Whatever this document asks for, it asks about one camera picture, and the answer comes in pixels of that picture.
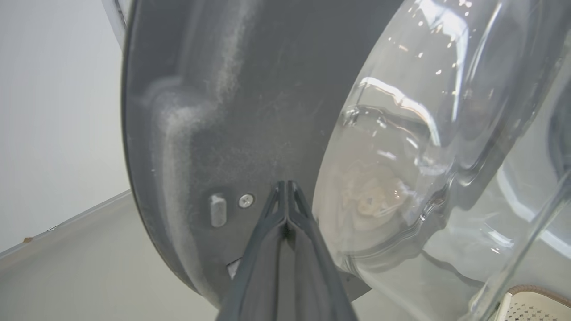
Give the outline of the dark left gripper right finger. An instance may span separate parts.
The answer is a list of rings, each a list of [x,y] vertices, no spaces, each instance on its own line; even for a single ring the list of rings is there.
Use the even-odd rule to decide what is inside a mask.
[[[288,181],[287,189],[296,320],[356,321],[357,315],[301,187]]]

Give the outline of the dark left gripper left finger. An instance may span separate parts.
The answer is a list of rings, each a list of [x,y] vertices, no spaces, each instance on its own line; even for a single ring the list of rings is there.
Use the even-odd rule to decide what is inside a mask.
[[[286,191],[279,181],[264,205],[240,260],[217,321],[275,321],[279,298],[280,244]]]

